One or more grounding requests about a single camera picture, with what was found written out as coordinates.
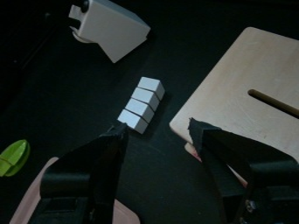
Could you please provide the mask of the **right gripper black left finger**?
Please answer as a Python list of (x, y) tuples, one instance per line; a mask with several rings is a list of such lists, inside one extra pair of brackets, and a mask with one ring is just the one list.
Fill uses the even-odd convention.
[(127, 140), (120, 124), (47, 168), (28, 224), (112, 224)]

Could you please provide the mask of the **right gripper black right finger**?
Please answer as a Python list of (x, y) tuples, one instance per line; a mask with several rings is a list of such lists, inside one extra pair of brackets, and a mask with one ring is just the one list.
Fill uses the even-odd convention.
[(299, 163), (276, 148), (190, 120), (223, 224), (299, 224)]

